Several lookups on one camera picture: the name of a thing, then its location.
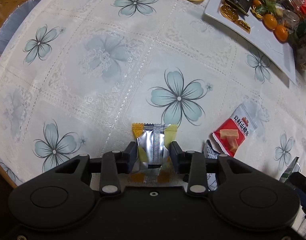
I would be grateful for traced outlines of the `yellow silver snack packet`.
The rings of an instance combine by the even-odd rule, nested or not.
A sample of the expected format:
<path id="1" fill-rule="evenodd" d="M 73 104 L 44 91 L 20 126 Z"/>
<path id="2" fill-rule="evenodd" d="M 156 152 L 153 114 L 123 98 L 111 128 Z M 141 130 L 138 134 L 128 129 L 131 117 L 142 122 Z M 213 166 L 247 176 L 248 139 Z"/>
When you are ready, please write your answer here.
<path id="1" fill-rule="evenodd" d="M 136 139 L 136 160 L 130 181 L 169 183 L 171 180 L 170 144 L 177 135 L 177 124 L 132 124 Z"/>

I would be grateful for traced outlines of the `green yellow snack packet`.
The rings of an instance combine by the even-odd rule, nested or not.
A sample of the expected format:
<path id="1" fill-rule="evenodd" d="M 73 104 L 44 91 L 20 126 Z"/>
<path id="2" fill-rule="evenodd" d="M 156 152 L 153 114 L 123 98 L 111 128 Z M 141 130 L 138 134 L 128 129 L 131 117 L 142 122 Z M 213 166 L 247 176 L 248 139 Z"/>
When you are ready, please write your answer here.
<path id="1" fill-rule="evenodd" d="M 279 181 L 281 183 L 285 183 L 294 172 L 299 172 L 300 170 L 301 170 L 301 166 L 299 163 L 299 157 L 295 157 L 293 161 L 291 162 L 291 164 L 283 172 Z"/>

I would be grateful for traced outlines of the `white blue printed snack packet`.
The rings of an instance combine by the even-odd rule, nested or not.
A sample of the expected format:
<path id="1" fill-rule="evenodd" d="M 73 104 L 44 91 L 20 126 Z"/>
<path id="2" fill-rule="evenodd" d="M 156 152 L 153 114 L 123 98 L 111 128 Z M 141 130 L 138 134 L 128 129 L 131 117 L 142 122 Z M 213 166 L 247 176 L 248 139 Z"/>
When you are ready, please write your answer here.
<path id="1" fill-rule="evenodd" d="M 208 191 L 215 191 L 218 185 L 215 177 L 214 167 L 215 167 L 215 161 L 218 159 L 220 153 L 213 149 L 210 140 L 206 140 L 203 149 L 203 155 L 206 158 L 206 176 L 207 176 Z"/>

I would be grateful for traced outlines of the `red white hawthorn snack packet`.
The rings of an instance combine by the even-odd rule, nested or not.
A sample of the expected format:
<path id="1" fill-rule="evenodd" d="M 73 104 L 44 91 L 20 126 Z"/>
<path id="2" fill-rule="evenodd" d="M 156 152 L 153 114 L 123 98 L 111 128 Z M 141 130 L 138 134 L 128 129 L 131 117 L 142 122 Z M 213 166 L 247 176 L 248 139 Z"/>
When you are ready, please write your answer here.
<path id="1" fill-rule="evenodd" d="M 241 103 L 233 114 L 212 133 L 213 139 L 221 150 L 234 157 L 240 145 L 256 129 L 256 106 L 252 103 Z"/>

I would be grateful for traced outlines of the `white floral lace tablecloth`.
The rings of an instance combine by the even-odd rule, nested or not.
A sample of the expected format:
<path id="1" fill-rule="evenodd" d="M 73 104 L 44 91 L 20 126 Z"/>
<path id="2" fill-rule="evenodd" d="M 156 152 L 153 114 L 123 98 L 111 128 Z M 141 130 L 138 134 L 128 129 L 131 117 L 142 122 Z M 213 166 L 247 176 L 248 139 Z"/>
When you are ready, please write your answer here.
<path id="1" fill-rule="evenodd" d="M 200 151 L 244 101 L 241 161 L 306 176 L 306 81 L 208 18 L 206 1 L 42 0 L 0 57 L 0 165 L 18 185 L 77 154 L 123 149 L 136 122 L 178 124 Z"/>

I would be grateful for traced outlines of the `white rectangular serving tray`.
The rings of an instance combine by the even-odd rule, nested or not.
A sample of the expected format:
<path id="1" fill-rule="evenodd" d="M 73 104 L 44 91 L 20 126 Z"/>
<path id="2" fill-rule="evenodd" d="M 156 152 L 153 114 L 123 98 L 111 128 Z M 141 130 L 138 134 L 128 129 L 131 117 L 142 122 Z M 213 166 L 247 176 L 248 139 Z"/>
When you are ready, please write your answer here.
<path id="1" fill-rule="evenodd" d="M 265 54 L 293 83 L 296 82 L 296 68 L 293 49 L 288 43 L 279 42 L 273 32 L 269 31 L 260 20 L 249 14 L 239 18 L 250 25 L 251 31 L 247 33 L 237 24 L 225 18 L 220 13 L 222 0 L 206 0 L 205 15 L 235 31 L 254 47 Z"/>

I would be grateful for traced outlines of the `gold ingot chocolate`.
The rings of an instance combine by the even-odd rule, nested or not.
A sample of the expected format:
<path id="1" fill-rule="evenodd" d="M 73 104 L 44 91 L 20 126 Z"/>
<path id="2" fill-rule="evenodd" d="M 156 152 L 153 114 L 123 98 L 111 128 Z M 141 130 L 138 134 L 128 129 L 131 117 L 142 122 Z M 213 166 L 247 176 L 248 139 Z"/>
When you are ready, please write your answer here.
<path id="1" fill-rule="evenodd" d="M 251 27 L 248 23 L 246 23 L 243 20 L 236 20 L 234 21 L 234 23 L 239 26 L 241 29 L 243 29 L 244 31 L 246 31 L 248 34 L 251 32 Z"/>

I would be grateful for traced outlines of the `gold chocolate coin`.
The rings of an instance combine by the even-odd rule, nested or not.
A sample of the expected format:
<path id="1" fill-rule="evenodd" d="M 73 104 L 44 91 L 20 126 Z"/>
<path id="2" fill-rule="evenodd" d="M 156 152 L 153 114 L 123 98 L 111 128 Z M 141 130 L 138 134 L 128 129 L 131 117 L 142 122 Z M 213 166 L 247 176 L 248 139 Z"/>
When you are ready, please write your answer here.
<path id="1" fill-rule="evenodd" d="M 238 13 L 228 5 L 222 5 L 220 7 L 220 13 L 222 16 L 224 16 L 226 19 L 232 22 L 235 22 L 239 19 Z"/>

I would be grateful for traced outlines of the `orange kumquat near tray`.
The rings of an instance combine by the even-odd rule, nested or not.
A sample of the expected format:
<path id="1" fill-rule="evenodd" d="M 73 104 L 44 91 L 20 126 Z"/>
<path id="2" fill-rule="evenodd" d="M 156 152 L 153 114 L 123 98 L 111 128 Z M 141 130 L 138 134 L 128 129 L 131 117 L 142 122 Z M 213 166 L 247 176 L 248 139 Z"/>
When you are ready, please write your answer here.
<path id="1" fill-rule="evenodd" d="M 288 40 L 289 32 L 283 25 L 277 25 L 273 33 L 279 42 L 286 42 Z"/>

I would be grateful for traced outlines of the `clear glass jar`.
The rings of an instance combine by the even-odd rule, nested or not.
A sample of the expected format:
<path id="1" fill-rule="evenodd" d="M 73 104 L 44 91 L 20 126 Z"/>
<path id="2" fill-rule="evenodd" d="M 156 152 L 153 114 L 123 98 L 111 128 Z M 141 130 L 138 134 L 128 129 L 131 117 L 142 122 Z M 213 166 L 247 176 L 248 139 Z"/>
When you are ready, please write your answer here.
<path id="1" fill-rule="evenodd" d="M 299 24 L 299 16 L 291 11 L 291 10 L 284 10 L 282 16 L 282 24 L 290 30 L 294 30 L 297 25 Z"/>

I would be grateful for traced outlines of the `grey blue chair seat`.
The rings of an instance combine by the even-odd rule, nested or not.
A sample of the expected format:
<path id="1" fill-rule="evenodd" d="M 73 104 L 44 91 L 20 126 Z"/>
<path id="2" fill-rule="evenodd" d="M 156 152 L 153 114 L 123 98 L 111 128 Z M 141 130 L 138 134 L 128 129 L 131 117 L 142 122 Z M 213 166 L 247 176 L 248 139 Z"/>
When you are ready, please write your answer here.
<path id="1" fill-rule="evenodd" d="M 0 27 L 0 56 L 19 26 L 41 0 L 28 0 L 19 5 Z"/>

